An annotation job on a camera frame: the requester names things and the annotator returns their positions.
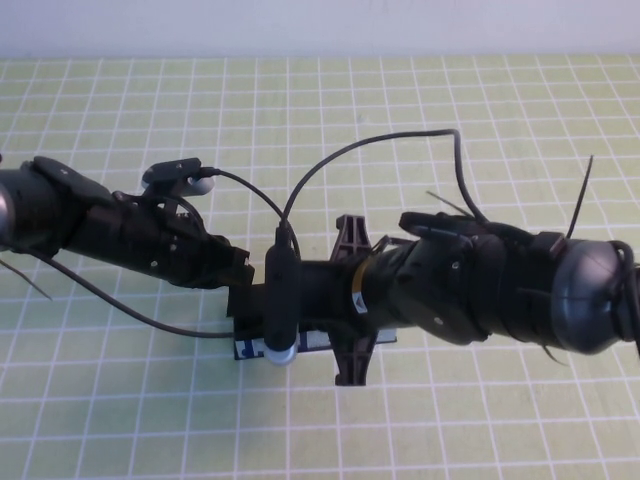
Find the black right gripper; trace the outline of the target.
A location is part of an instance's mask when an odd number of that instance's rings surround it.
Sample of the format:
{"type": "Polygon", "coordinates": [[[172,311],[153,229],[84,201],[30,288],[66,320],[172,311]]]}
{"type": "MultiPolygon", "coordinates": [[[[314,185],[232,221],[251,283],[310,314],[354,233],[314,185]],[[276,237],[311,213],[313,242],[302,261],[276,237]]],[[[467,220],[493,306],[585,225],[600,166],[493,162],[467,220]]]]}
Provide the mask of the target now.
{"type": "Polygon", "coordinates": [[[336,220],[337,237],[326,261],[302,262],[302,320],[299,351],[331,351],[338,373],[337,386],[364,386],[374,347],[376,328],[352,291],[357,268],[372,250],[365,219],[342,215],[336,220]]]}

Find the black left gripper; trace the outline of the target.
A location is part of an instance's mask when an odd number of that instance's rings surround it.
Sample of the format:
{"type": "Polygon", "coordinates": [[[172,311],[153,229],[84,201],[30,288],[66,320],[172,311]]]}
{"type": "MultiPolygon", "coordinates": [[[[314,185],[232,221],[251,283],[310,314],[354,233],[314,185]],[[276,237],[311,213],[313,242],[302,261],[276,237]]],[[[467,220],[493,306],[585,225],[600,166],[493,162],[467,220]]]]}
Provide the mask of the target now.
{"type": "Polygon", "coordinates": [[[210,235],[201,217],[177,198],[129,198],[102,214],[103,259],[187,288],[253,284],[250,253],[210,235]]]}

